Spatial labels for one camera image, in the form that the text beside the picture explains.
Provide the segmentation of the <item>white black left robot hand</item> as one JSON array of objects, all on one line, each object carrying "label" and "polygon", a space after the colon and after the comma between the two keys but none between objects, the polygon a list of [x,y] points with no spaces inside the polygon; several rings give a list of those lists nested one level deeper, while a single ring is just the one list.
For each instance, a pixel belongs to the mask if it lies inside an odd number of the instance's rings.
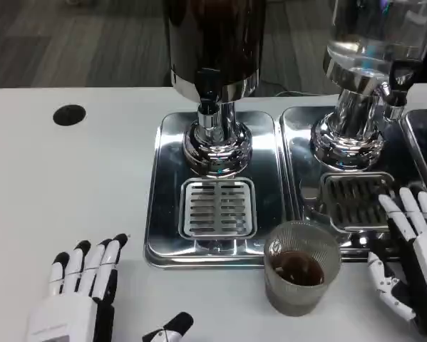
[{"label": "white black left robot hand", "polygon": [[117,265],[127,241],[126,234],[95,247],[82,240],[57,254],[47,295],[29,316],[26,341],[111,341]]}]

